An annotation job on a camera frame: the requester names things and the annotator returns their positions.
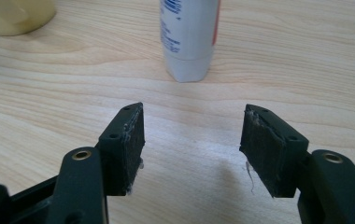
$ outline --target yellow cup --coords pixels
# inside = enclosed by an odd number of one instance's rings
[[[52,0],[0,0],[0,35],[31,32],[54,15]]]

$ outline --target screw hole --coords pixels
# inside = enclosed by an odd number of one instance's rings
[[[79,224],[82,222],[83,217],[84,217],[84,214],[81,211],[71,213],[69,216],[66,217],[66,219],[64,220],[64,223],[65,224]]]
[[[329,153],[329,152],[326,152],[323,154],[323,158],[326,160],[326,161],[329,161],[329,162],[333,162],[333,163],[343,163],[343,159],[341,159],[341,157],[333,154],[333,153]]]
[[[118,138],[118,137],[120,137],[120,135],[119,135],[119,134],[116,134],[116,133],[113,133],[113,134],[111,134],[109,137],[110,137],[110,138]]]
[[[289,138],[290,140],[292,140],[292,141],[297,141],[297,140],[298,140],[295,136],[289,136],[288,138]]]
[[[91,156],[91,152],[88,150],[85,150],[85,151],[77,152],[76,154],[74,154],[72,156],[72,158],[75,161],[82,161],[82,160],[89,158],[90,156]]]

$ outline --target tabletop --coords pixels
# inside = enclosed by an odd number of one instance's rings
[[[268,108],[355,163],[355,0],[222,0],[206,78],[165,70],[159,1],[57,0],[26,35],[0,36],[0,183],[10,195],[92,147],[142,102],[146,145],[134,192],[111,223],[299,223],[299,191],[272,198],[239,152],[246,104]]]

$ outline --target glue bottle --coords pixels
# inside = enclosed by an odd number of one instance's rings
[[[212,61],[220,0],[160,0],[167,71],[178,82],[202,80]]]

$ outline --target wood grain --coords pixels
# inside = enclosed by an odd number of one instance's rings
[[[0,183],[58,174],[128,104],[143,102],[145,169],[109,198],[111,223],[298,223],[238,151],[245,104],[273,110],[355,162],[355,0],[223,0],[214,60],[198,83],[165,71],[159,1],[59,0],[51,22],[0,36]]]

